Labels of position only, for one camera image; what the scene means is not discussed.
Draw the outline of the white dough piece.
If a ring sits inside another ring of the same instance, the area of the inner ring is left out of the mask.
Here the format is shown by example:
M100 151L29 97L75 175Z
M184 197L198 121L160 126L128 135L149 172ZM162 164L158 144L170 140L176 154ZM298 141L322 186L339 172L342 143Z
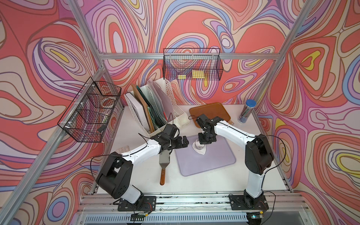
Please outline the white dough piece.
M198 149L195 148L194 143L192 144L192 147L193 147L193 149L194 149L194 151L195 151L196 153L201 154L201 155L205 155L205 153L206 153L206 145L205 145L205 144L204 144L204 148L203 148L203 149L200 149L200 150L198 150Z

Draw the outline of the purple cutting board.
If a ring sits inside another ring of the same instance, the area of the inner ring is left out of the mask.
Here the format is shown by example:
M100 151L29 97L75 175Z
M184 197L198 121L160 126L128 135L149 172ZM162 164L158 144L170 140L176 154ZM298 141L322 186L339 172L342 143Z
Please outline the purple cutting board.
M221 136L217 141L206 145L204 154L198 153L192 147L197 135L187 137L189 145L187 148L176 149L180 173L183 176L190 176L213 169L232 165L236 162L235 155L231 150L227 140Z

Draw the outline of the small glass bowl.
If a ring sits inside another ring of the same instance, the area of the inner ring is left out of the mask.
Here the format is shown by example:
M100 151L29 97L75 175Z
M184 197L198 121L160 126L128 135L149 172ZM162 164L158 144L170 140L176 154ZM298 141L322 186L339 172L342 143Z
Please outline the small glass bowl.
M195 148L200 150L200 149L203 149L204 148L204 145L203 144L200 144L200 142L198 140L196 140L194 142L194 145L195 145Z

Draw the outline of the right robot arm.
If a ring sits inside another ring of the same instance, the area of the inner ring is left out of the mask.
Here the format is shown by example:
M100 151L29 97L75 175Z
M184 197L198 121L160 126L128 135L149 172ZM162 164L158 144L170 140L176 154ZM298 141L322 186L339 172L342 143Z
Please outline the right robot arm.
M244 148L245 165L249 170L244 193L251 199L258 199L262 196L265 172L274 160L267 137L249 134L230 125L220 117L209 119L205 114L198 116L196 123L202 129L202 132L198 134L200 144L212 144L217 141L218 136L221 136Z

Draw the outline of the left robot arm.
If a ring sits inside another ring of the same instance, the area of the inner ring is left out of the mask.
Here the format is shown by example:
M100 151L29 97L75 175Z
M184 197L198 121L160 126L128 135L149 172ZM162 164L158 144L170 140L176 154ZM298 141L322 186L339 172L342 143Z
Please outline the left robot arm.
M180 136L179 128L174 124L166 124L164 130L150 138L145 138L145 144L123 154L112 152L95 179L100 188L113 199L123 199L130 204L139 204L143 193L131 185L133 168L151 157L167 153L174 149L186 148L189 141L186 136Z

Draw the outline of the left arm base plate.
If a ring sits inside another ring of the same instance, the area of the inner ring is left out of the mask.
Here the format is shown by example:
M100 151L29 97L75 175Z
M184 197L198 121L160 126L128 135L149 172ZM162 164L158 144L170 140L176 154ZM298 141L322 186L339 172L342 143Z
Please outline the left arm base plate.
M153 212L156 209L156 196L140 196L135 203L130 203L125 199L115 201L113 204L118 205L119 212Z

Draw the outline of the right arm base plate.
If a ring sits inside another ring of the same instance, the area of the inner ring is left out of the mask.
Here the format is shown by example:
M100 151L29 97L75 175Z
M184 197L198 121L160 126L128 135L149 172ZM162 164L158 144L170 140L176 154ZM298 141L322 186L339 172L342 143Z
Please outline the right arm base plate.
M267 211L269 205L264 195L260 195L258 198L253 199L251 196L245 195L233 195L228 196L231 209L233 211Z

